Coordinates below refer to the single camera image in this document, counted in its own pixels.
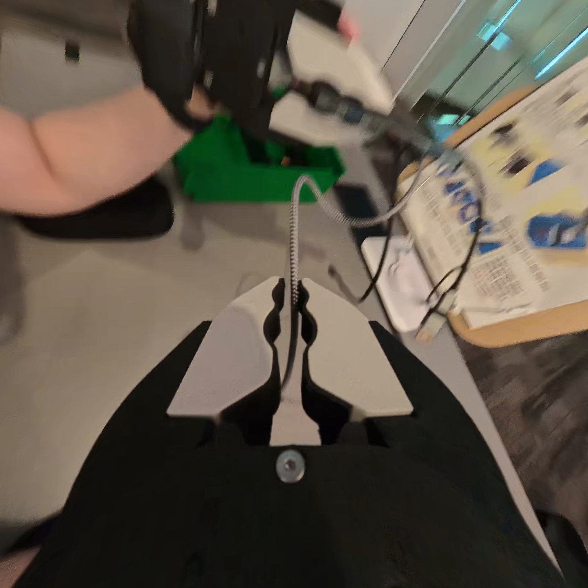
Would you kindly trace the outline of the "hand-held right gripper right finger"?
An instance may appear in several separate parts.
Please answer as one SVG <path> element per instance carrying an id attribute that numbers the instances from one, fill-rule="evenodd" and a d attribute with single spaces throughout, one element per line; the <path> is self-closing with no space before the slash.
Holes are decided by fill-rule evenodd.
<path id="1" fill-rule="evenodd" d="M 361 311 L 308 278 L 299 300 L 302 405 L 320 444 L 334 445 L 349 423 L 410 416 L 413 405 Z"/>

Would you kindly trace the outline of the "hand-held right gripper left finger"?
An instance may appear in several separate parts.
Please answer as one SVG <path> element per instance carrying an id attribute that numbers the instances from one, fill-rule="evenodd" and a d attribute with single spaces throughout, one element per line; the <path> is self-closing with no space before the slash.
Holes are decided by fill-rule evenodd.
<path id="1" fill-rule="evenodd" d="M 270 277 L 227 305 L 210 323 L 167 409 L 236 426 L 248 445 L 269 445 L 281 403 L 276 339 L 285 280 Z"/>

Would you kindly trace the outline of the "grey USB hub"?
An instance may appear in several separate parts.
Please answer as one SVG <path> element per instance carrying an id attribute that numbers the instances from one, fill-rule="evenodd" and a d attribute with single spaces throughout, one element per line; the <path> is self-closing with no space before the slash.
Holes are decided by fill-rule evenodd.
<path id="1" fill-rule="evenodd" d="M 393 136 L 425 151 L 437 144 L 432 132 L 417 121 L 408 106 L 396 102 L 388 114 L 368 107 L 361 100 L 341 93 L 325 81 L 304 82 L 295 79 L 290 90 L 305 99 L 312 110 L 331 116 L 366 135 L 366 144 L 373 145 L 384 136 Z"/>

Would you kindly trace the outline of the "green plastic bin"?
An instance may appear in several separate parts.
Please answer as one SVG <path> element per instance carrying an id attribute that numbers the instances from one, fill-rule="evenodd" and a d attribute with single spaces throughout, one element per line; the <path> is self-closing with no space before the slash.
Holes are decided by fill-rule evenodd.
<path id="1" fill-rule="evenodd" d="M 300 176 L 321 191 L 346 171 L 340 151 L 272 132 L 268 118 L 224 100 L 220 114 L 173 157 L 182 192 L 196 203 L 289 202 Z"/>

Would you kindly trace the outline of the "person's left forearm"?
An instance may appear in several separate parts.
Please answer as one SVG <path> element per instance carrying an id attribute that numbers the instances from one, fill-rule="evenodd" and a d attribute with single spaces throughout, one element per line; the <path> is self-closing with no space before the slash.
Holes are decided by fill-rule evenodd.
<path id="1" fill-rule="evenodd" d="M 143 86 L 34 119 L 1 109 L 1 211 L 86 210 L 157 172 L 193 135 Z"/>

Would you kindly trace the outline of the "black desk slot cover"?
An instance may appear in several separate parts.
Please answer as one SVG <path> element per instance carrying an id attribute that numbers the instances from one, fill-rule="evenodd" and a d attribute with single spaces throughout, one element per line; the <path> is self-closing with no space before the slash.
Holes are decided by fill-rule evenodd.
<path id="1" fill-rule="evenodd" d="M 334 197 L 340 210 L 349 217 L 369 218 L 376 216 L 376 208 L 371 193 L 366 185 L 354 185 L 338 182 L 333 187 Z M 387 233 L 386 224 L 378 224 L 366 229 L 351 229 L 357 242 L 371 237 L 384 237 Z"/>

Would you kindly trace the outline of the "wooden instruction sign board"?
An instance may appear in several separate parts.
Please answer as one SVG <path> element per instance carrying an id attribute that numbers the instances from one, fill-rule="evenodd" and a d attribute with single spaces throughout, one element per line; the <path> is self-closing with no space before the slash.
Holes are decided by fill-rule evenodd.
<path id="1" fill-rule="evenodd" d="M 487 348 L 587 331 L 587 58 L 449 140 L 475 163 L 484 221 L 448 322 Z M 432 162 L 401 218 L 434 286 L 464 260 L 473 183 Z"/>

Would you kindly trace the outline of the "glass partition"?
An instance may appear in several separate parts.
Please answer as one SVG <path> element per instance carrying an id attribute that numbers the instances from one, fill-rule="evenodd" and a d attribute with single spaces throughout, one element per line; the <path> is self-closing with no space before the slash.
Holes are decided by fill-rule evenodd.
<path id="1" fill-rule="evenodd" d="M 382 73 L 416 118 L 450 126 L 587 58 L 587 1 L 424 1 Z"/>

